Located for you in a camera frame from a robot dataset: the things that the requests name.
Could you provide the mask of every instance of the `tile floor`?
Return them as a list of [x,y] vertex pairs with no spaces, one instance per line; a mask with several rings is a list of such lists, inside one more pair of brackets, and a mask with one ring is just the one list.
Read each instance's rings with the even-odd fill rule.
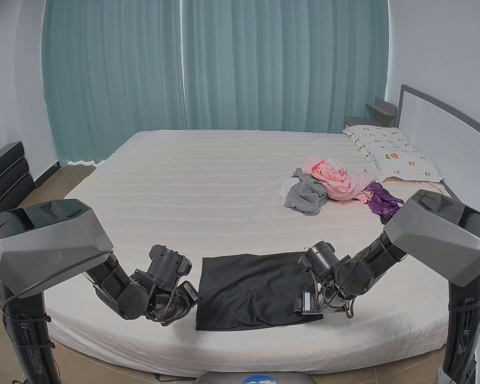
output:
[[[21,206],[53,199],[63,199],[76,185],[95,170],[93,166],[69,165],[59,169],[39,189],[34,190]],[[159,383],[152,373],[109,364],[56,343],[53,350],[60,375],[65,384],[145,384]],[[445,347],[375,367],[354,371],[313,375],[317,384],[433,384],[438,367],[442,364]],[[1,384],[22,380],[22,370],[12,346],[0,325],[0,378]],[[175,380],[163,376],[162,380]],[[172,384],[191,384],[192,379],[176,380]]]

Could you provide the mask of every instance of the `pink garment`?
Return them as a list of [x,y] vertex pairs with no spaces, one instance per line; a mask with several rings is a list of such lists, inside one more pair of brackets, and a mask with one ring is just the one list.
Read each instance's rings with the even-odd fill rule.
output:
[[319,156],[309,156],[302,172],[319,180],[327,190],[328,197],[332,199],[357,199],[362,204],[372,199],[373,192],[363,190],[375,181],[373,173],[349,172],[338,163],[332,164]]

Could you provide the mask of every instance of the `fitted sheet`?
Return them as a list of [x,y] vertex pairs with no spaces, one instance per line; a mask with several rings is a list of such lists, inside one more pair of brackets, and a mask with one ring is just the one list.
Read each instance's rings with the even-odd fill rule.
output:
[[[301,251],[329,241],[342,258],[381,232],[379,216],[357,200],[329,201],[317,216],[284,208],[282,182],[309,155],[347,169],[370,165],[344,134],[258,131],[140,132],[67,198],[92,207],[128,274],[146,270],[148,251],[164,244],[193,263],[202,257]],[[387,180],[395,197],[439,184]],[[448,283],[409,256],[356,300],[355,316],[275,328],[195,330],[196,308],[162,327],[125,321],[82,275],[45,292],[53,339],[87,355],[138,370],[198,376],[206,371],[351,370],[437,349],[446,341]]]

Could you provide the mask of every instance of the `floral pillowcase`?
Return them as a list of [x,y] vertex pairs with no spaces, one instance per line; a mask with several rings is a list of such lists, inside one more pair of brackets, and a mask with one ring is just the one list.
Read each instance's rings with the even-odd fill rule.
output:
[[435,165],[398,128],[354,125],[343,132],[365,155],[379,182],[388,177],[432,182],[443,179]]

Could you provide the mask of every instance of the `wall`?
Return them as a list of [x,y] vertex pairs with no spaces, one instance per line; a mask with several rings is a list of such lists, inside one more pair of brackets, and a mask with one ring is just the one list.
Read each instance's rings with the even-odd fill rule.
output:
[[34,180],[58,160],[43,97],[45,0],[0,1],[0,147],[22,141]]
[[480,121],[480,1],[389,0],[390,59],[385,99],[402,84]]

